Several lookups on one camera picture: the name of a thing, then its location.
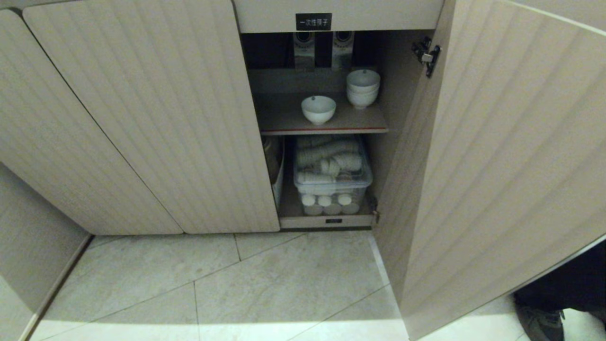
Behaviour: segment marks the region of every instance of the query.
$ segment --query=ceramic bowl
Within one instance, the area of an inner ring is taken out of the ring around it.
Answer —
[[[337,109],[336,102],[326,96],[311,96],[301,102],[303,115],[309,122],[319,126],[328,122]]]
[[[349,100],[349,103],[351,103],[351,105],[353,105],[353,107],[356,109],[364,109],[373,104],[378,95],[379,89],[368,93],[356,93],[347,90],[347,99]]]
[[[347,89],[357,93],[368,93],[379,88],[381,76],[372,70],[357,70],[347,75]]]

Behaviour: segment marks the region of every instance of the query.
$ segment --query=cabinet hinge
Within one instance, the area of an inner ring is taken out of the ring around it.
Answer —
[[[413,43],[412,48],[413,53],[417,56],[419,62],[427,66],[427,71],[425,72],[427,78],[431,78],[433,69],[436,67],[436,63],[438,63],[440,51],[442,50],[439,45],[434,46],[433,51],[429,51],[430,47],[431,38],[425,37],[423,41]]]
[[[377,208],[379,207],[379,200],[377,200],[377,198],[373,195],[370,197],[370,199],[368,199],[368,203],[370,205],[370,210],[375,216],[375,225],[377,225],[379,223],[379,219],[381,218],[381,214],[379,211],[377,211]]]

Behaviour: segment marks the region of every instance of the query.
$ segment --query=clear plastic container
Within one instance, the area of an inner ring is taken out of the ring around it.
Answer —
[[[358,213],[373,181],[362,139],[311,135],[298,137],[296,145],[295,186],[303,211],[307,215]]]

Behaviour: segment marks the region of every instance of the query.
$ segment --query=wood grain cabinet door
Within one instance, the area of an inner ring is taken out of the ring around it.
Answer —
[[[0,161],[92,234],[183,233],[10,10],[0,11]]]
[[[447,0],[434,44],[375,230],[413,340],[606,234],[606,33]]]
[[[73,1],[24,18],[185,232],[279,229],[230,1]]]

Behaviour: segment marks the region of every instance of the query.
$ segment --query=cabinet shelf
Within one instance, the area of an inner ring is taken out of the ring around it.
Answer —
[[[293,181],[293,164],[286,159],[284,163],[284,183],[278,219],[282,230],[299,228],[352,228],[371,226],[375,216],[368,201],[362,201],[360,211],[352,215],[305,215],[299,199],[299,192]]]
[[[312,95],[328,96],[337,103],[333,118],[321,126],[313,125],[301,112],[301,101]],[[378,103],[358,110],[347,101],[345,93],[263,93],[255,94],[254,99],[261,135],[387,132]]]

